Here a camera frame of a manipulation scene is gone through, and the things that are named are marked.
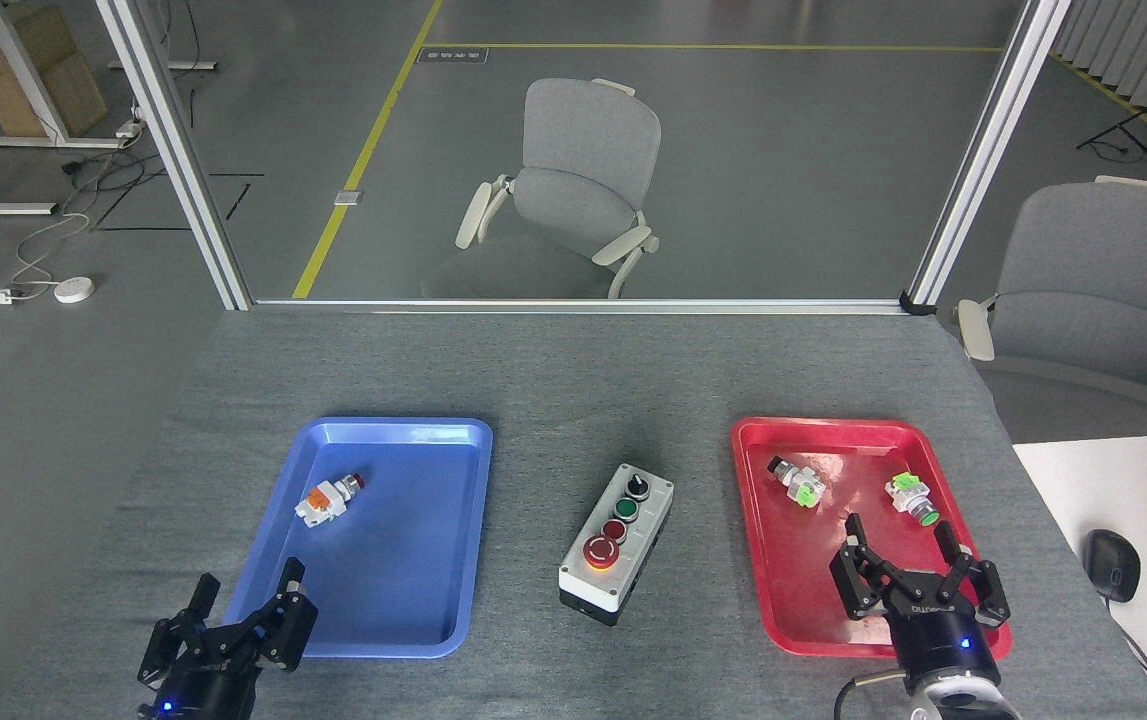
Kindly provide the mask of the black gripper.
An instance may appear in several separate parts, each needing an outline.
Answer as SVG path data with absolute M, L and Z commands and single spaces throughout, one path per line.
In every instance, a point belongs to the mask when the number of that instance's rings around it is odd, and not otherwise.
M 262 674 L 253 664 L 267 660 L 292 673 L 313 632 L 318 609 L 302 589 L 304 573 L 301 559 L 286 559 L 276 593 L 233 632 L 231 626 L 206 626 L 220 582 L 202 574 L 189 605 L 154 625 L 139 682 L 156 696 L 139 706 L 139 719 L 249 719 Z M 229 643 L 229 656 L 224 643 Z M 227 670 L 229 657 L 239 671 Z
M 1001 674 L 980 625 L 998 628 L 1011 618 L 994 562 L 976 559 L 972 548 L 960 542 L 952 524 L 939 521 L 935 524 L 934 537 L 943 559 L 949 562 L 949 574 L 934 590 L 934 597 L 952 601 L 905 600 L 910 597 L 906 576 L 871 548 L 860 515 L 848 514 L 844 532 L 846 537 L 829 562 L 838 597 L 851 620 L 866 618 L 884 606 L 890 643 L 898 666 L 906 673 L 907 692 L 915 694 L 943 676 L 965 673 L 985 678 L 993 684 L 1001 683 Z M 976 610 L 969 600 L 954 598 L 963 580 L 969 580 L 974 587 Z M 903 600 L 889 601 L 892 594 L 899 594 Z

